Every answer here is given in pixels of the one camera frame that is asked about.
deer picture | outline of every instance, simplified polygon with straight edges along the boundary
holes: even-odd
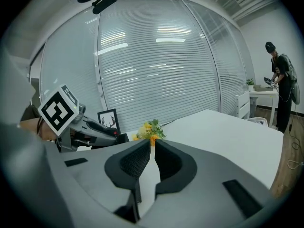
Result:
[[[108,124],[105,125],[105,120],[104,120],[104,117],[101,119],[101,124],[107,128],[111,128],[112,126],[115,125],[115,118],[113,116],[111,116],[111,120],[113,122],[113,124],[109,123],[110,126],[108,126]]]

white chair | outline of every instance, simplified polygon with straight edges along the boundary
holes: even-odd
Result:
[[[250,115],[250,97],[249,91],[242,95],[237,95],[237,117],[248,119]]]

potted plant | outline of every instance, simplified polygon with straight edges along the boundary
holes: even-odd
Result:
[[[139,139],[150,139],[151,146],[155,146],[156,139],[162,139],[166,137],[163,134],[162,126],[158,125],[158,120],[153,119],[153,121],[148,121],[143,124],[142,127],[138,129],[137,134],[132,134],[133,140]]]
[[[254,91],[253,86],[255,85],[255,83],[253,82],[253,79],[247,79],[246,84],[248,85],[249,91]]]

black picture frame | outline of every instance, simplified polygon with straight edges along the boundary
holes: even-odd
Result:
[[[117,118],[117,113],[116,113],[116,109],[110,109],[110,110],[107,110],[107,111],[103,111],[103,112],[97,112],[97,116],[98,116],[98,121],[99,123],[101,124],[101,115],[102,114],[105,114],[105,113],[110,113],[110,112],[113,112],[114,114],[114,118],[115,118],[115,123],[116,123],[116,128],[117,128],[117,131],[118,131],[118,134],[120,135],[121,132],[120,132],[120,127],[119,127],[119,123],[118,123],[118,118]]]

white desk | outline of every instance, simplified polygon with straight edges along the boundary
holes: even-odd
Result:
[[[271,187],[280,163],[283,134],[271,128],[211,110],[201,111],[164,126],[165,139],[220,154]],[[159,171],[151,158],[140,177],[142,217],[154,202]]]
[[[274,116],[275,116],[275,111],[276,111],[276,103],[278,102],[279,94],[276,89],[273,89],[272,91],[249,91],[249,96],[250,97],[264,97],[264,98],[270,98],[272,99],[272,106],[271,106],[271,115],[270,115],[270,122],[269,122],[269,127],[272,126],[273,121],[274,121]]]

